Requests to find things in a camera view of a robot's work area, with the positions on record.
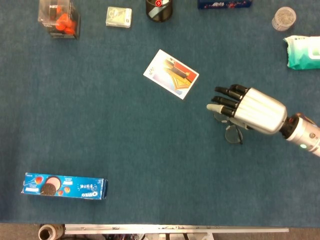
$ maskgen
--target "card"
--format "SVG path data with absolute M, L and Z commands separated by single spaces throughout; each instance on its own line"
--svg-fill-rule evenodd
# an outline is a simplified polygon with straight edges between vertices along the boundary
M 199 73 L 161 49 L 143 75 L 181 99 L 186 97 L 199 77 Z
M 106 26 L 130 28 L 132 9 L 109 6 L 106 11 Z

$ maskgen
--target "robotic hand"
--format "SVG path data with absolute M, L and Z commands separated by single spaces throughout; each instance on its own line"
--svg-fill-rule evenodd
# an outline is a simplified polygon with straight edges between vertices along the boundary
M 234 100 L 215 96 L 212 102 L 218 104 L 208 104 L 208 110 L 228 116 L 232 123 L 245 129 L 267 135 L 281 132 L 287 141 L 320 157 L 320 128 L 309 118 L 300 113 L 288 117 L 286 106 L 252 87 L 234 84 L 214 90 Z

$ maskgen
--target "glasses lens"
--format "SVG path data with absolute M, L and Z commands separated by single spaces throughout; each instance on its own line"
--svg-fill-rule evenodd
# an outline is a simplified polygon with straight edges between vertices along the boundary
M 221 122 L 221 123 L 227 123 L 229 120 L 229 117 L 218 112 L 215 112 L 213 116 L 218 122 Z
M 243 136 L 241 131 L 235 126 L 230 125 L 225 129 L 225 139 L 231 144 L 242 144 Z

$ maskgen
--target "floor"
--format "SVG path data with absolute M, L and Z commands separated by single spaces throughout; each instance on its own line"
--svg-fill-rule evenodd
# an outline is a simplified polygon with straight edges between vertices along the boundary
M 38 230 L 37 224 L 1 223 L 0 240 L 38 240 Z M 320 228 L 290 228 L 289 233 L 222 233 L 213 237 L 214 240 L 320 240 Z

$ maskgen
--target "blue cardboard box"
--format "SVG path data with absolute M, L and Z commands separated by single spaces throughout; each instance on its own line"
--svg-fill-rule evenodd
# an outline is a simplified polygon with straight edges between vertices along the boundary
M 80 199 L 105 199 L 108 180 L 103 178 L 26 173 L 23 194 Z
M 248 8 L 253 0 L 198 0 L 198 9 Z

